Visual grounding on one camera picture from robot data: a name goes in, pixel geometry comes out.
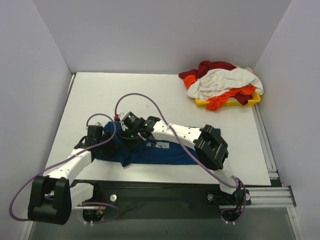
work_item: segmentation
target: blue cloth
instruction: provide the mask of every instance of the blue cloth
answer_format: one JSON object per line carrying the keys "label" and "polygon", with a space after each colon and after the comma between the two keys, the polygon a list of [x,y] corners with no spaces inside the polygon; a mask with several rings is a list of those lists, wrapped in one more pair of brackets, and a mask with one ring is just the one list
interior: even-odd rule
{"label": "blue cloth", "polygon": [[[122,127],[120,122],[116,122],[116,132],[119,132]],[[104,126],[105,130],[109,130],[111,133],[114,131],[114,126],[112,122],[108,122]],[[183,150],[183,148],[178,143],[169,141],[154,141],[147,139],[141,142],[138,146],[127,151],[120,140],[120,138],[115,135],[115,140],[120,144],[120,149],[118,149],[117,154],[111,157],[103,157],[99,155],[97,159],[119,162],[123,167],[129,164],[167,164],[167,165],[194,165],[196,164],[188,154]],[[188,148],[193,156],[196,158],[197,153],[195,150]]]}

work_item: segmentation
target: white tabletop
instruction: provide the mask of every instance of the white tabletop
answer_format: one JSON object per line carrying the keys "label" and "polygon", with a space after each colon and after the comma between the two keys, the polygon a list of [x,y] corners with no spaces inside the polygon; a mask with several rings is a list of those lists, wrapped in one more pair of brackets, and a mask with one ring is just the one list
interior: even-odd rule
{"label": "white tabletop", "polygon": [[[228,143],[230,166],[246,185],[270,185],[253,109],[223,107],[217,112],[196,107],[186,94],[186,87],[177,75],[87,73],[78,72],[50,152],[47,167],[61,162],[71,153],[79,139],[86,135],[86,120],[95,113],[113,118],[117,100],[127,93],[141,93],[152,98],[170,123],[202,127],[205,124],[221,129]],[[147,99],[129,96],[122,100],[118,113],[133,112],[147,118],[159,116]],[[106,124],[97,116],[91,124]],[[76,179],[102,181],[163,182],[217,184],[198,165],[131,164],[123,168],[118,162],[95,160]]]}

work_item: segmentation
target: wire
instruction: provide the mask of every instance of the wire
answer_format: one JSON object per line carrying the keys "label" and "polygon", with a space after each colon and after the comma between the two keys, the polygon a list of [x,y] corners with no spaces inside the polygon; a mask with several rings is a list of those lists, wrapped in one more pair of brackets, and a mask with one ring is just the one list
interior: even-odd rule
{"label": "wire", "polygon": [[141,96],[141,97],[144,97],[148,100],[150,100],[154,106],[156,107],[156,109],[158,110],[162,120],[164,121],[164,123],[171,129],[171,131],[173,132],[175,138],[177,139],[177,141],[179,142],[179,144],[181,145],[181,147],[183,148],[183,150],[198,164],[200,165],[200,167],[202,167],[207,173],[209,173],[212,177],[214,177],[216,180],[218,180],[220,183],[226,185],[227,187],[229,188],[233,188],[233,189],[236,189],[238,186],[239,186],[239,183],[237,181],[237,178],[235,176],[232,176],[233,180],[235,181],[235,185],[231,185],[230,183],[224,181],[222,178],[220,178],[219,176],[217,176],[216,174],[214,174],[210,169],[208,169],[205,165],[203,165],[196,157],[194,157],[191,152],[186,148],[186,146],[183,144],[183,142],[180,140],[180,138],[178,137],[177,135],[177,132],[174,130],[174,128],[172,126],[169,125],[169,123],[167,122],[167,120],[165,119],[164,115],[162,114],[159,106],[156,104],[155,101],[153,101],[150,97],[144,95],[144,94],[141,94],[141,93],[136,93],[136,92],[133,92],[133,93],[128,93],[126,95],[123,95],[122,97],[120,97],[120,99],[118,100],[118,102],[116,103],[115,105],[115,109],[114,109],[114,115],[117,114],[117,109],[118,109],[118,106],[119,106],[119,103],[121,102],[122,99],[124,99],[125,97],[128,97],[128,96],[131,96],[131,95],[137,95],[137,96]]}
{"label": "wire", "polygon": [[90,117],[88,118],[88,120],[86,121],[86,126],[88,126],[90,119],[92,119],[92,118],[95,117],[95,116],[105,116],[105,117],[107,117],[108,119],[111,120],[111,122],[112,122],[112,124],[113,124],[113,133],[112,133],[111,137],[109,137],[107,140],[105,140],[105,141],[103,141],[103,142],[100,142],[100,143],[98,143],[98,144],[92,145],[92,146],[90,146],[90,147],[87,147],[87,148],[79,151],[79,152],[77,153],[77,155],[72,155],[72,156],[68,157],[66,160],[63,160],[63,161],[61,161],[61,162],[58,162],[58,163],[56,163],[56,164],[54,164],[54,165],[52,165],[52,166],[48,166],[48,167],[45,168],[44,170],[39,171],[38,173],[36,173],[35,175],[33,175],[31,178],[29,178],[29,179],[18,189],[18,191],[14,194],[14,196],[12,197],[12,199],[11,199],[11,201],[10,201],[9,209],[8,209],[8,210],[9,210],[9,215],[10,215],[11,218],[13,218],[13,219],[16,220],[16,221],[20,221],[20,222],[29,221],[28,218],[20,218],[20,217],[17,217],[17,216],[13,213],[13,205],[14,205],[14,203],[15,203],[16,198],[17,198],[18,195],[21,193],[21,191],[22,191],[33,179],[35,179],[37,176],[43,174],[44,172],[46,172],[46,171],[48,171],[48,170],[50,170],[50,169],[53,169],[53,168],[55,168],[55,167],[57,167],[57,166],[59,166],[59,165],[61,165],[61,164],[65,164],[65,163],[69,162],[70,160],[74,159],[76,156],[78,156],[78,155],[80,155],[80,154],[83,154],[83,153],[86,152],[86,151],[89,151],[89,150],[91,150],[91,149],[94,149],[94,148],[96,148],[96,147],[100,147],[100,146],[108,143],[108,142],[115,136],[115,134],[116,134],[116,124],[115,124],[114,120],[113,120],[111,117],[109,117],[108,115],[106,115],[106,114],[104,114],[104,113],[96,113],[96,114],[93,114],[92,116],[90,116]]}
{"label": "wire", "polygon": [[[244,192],[244,194],[243,194],[243,199],[241,199],[241,201],[240,201],[240,203],[238,204],[238,206],[235,208],[235,209],[224,209],[224,210],[222,210],[221,212],[220,212],[220,214],[221,214],[221,219],[225,222],[226,221],[226,223],[237,223],[237,222],[239,222],[240,221],[240,219],[242,218],[242,216],[243,216],[243,214],[244,214],[244,212],[245,212],[245,208],[246,208],[246,195],[247,195],[247,192],[246,192],[246,186],[244,185],[244,183],[239,179],[239,178],[236,178],[237,179],[237,181],[239,181],[240,182],[240,184],[242,185],[242,187],[243,187],[243,192]],[[240,215],[237,217],[237,219],[236,220],[234,220],[234,221],[231,221],[230,219],[227,219],[224,215],[224,213],[226,213],[227,211],[232,211],[233,213],[232,214],[236,214],[236,211],[238,210],[238,208],[239,208],[239,206],[242,204],[242,202],[243,202],[243,207],[242,207],[242,211],[241,211],[241,213],[240,213]]]}
{"label": "wire", "polygon": [[113,219],[116,219],[117,217],[120,216],[120,209],[115,206],[115,205],[112,205],[112,204],[109,204],[109,203],[105,203],[105,202],[83,202],[80,206],[87,206],[87,205],[101,205],[101,206],[105,206],[105,207],[110,207],[110,208],[113,208],[113,209],[116,209],[118,210],[119,214],[116,215],[116,216],[113,216],[113,217],[110,217],[110,218],[107,218],[107,219],[104,219],[104,220],[101,220],[101,221],[95,221],[95,222],[84,222],[84,224],[104,224],[110,220],[113,220]]}
{"label": "wire", "polygon": [[123,212],[120,213],[119,217],[122,217],[123,215],[125,215],[126,213],[132,211],[132,210],[139,210],[139,208],[141,209],[142,207],[144,207],[145,205],[147,205],[149,203],[149,201],[146,202],[142,202],[142,203],[135,203],[133,204],[133,206],[128,207],[126,210],[124,210]]}

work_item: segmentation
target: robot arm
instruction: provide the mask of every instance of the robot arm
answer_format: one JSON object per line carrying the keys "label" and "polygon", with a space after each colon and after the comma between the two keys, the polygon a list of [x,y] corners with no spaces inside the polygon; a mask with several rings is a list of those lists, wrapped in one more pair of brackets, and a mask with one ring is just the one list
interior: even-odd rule
{"label": "robot arm", "polygon": [[[125,138],[127,142],[130,142],[130,148],[147,138],[178,143],[173,131],[157,117],[150,116],[144,120],[129,112],[122,122],[123,132],[132,138]],[[178,138],[185,146],[196,151],[198,160],[204,166],[213,170],[228,184],[236,185],[232,178],[234,174],[226,159],[228,145],[212,126],[205,125],[204,128],[175,124],[170,124],[170,126],[176,131]],[[70,156],[75,156],[72,160],[46,176],[37,176],[33,180],[28,206],[29,220],[63,225],[68,221],[72,209],[76,206],[87,200],[101,201],[99,186],[89,183],[70,186],[77,175],[99,154],[108,154],[117,148],[117,143],[113,140],[107,145],[84,151],[88,147],[102,143],[110,136],[110,133],[103,132],[102,126],[88,126],[85,142],[78,143],[71,152]],[[232,195],[236,189],[220,183],[220,190]]]}
{"label": "robot arm", "polygon": [[[153,138],[158,141],[179,143],[173,131],[158,117],[150,116],[147,120],[144,120],[129,112],[122,119],[122,123],[124,131],[129,131],[130,136],[139,135],[143,139]],[[214,127],[210,125],[205,125],[204,128],[187,127],[170,123],[169,125],[175,130],[183,145],[196,151],[198,160],[205,167],[213,170],[215,175],[228,184],[236,185],[233,178],[234,173],[227,160],[228,144]],[[219,182],[219,185],[222,192],[230,195],[236,190],[221,182]]]}
{"label": "robot arm", "polygon": [[97,186],[77,183],[71,187],[71,184],[103,147],[90,151],[84,149],[108,138],[108,134],[103,134],[102,126],[88,126],[85,142],[79,142],[69,156],[75,156],[73,159],[46,176],[37,176],[33,180],[27,214],[29,220],[63,225],[68,221],[73,208],[99,195]]}

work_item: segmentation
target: white cloth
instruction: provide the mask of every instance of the white cloth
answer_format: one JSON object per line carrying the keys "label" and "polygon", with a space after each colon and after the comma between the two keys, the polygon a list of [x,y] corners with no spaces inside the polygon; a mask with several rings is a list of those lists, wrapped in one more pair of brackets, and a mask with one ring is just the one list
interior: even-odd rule
{"label": "white cloth", "polygon": [[206,75],[192,84],[186,94],[190,98],[206,101],[209,98],[220,96],[232,88],[242,88],[247,85],[256,87],[255,91],[262,95],[264,89],[260,79],[243,68],[231,71],[221,68],[209,70]]}

